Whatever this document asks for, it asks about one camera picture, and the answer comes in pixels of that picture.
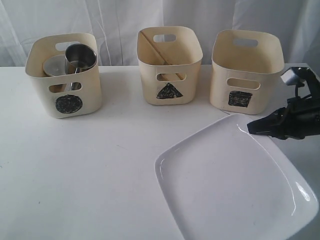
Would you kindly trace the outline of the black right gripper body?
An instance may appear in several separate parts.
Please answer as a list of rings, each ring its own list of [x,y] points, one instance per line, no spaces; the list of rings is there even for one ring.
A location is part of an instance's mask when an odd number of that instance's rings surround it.
[[[289,98],[287,106],[274,111],[275,137],[303,140],[320,134],[320,99],[310,94],[303,98]]]

